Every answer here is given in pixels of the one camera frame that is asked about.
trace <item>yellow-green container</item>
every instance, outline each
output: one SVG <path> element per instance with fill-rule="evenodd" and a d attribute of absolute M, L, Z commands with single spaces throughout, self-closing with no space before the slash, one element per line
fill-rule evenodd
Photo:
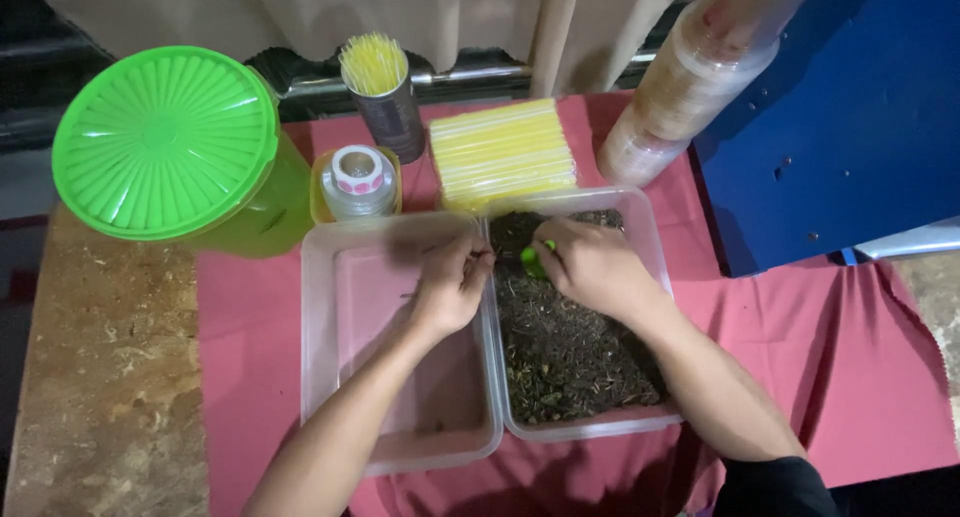
<path fill-rule="evenodd" d="M 70 210 L 122 239 L 259 258 L 313 228 L 310 168 L 272 93 L 202 48 L 148 50 L 90 81 L 56 130 L 53 172 Z"/>

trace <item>black sleeve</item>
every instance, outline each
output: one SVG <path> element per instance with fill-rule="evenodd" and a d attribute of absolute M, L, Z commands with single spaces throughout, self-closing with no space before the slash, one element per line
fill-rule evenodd
<path fill-rule="evenodd" d="M 817 469 L 805 459 L 796 456 L 766 462 L 724 459 L 723 463 L 726 481 L 717 496 L 714 517 L 839 515 Z"/>

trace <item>person's left hand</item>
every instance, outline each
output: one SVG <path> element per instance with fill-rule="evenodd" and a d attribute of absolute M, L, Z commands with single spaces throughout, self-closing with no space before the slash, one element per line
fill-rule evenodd
<path fill-rule="evenodd" d="M 423 266 L 410 327 L 430 345 L 471 322 L 484 284 L 494 270 L 494 250 L 479 235 L 464 235 L 434 253 Z"/>

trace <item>forearm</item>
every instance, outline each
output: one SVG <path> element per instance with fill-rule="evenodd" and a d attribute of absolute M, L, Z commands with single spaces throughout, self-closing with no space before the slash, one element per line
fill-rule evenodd
<path fill-rule="evenodd" d="M 415 330 L 383 343 L 270 463 L 248 517 L 338 517 L 363 475 L 387 410 L 426 354 Z"/>
<path fill-rule="evenodd" d="M 670 395 L 721 456 L 763 461 L 807 457 L 784 414 L 739 362 L 664 295 L 626 325 L 654 353 Z"/>

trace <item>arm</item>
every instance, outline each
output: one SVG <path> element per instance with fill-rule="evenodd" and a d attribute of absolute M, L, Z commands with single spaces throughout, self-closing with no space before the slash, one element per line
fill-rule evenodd
<path fill-rule="evenodd" d="M 457 239 L 430 259 L 410 318 L 270 463 L 244 515 L 339 517 L 394 397 L 427 351 L 474 318 L 493 268 L 490 245 L 474 236 Z"/>
<path fill-rule="evenodd" d="M 721 456 L 807 458 L 774 400 L 680 312 L 621 231 L 553 219 L 536 230 L 534 247 L 561 293 L 617 319 L 646 344 L 680 412 Z"/>

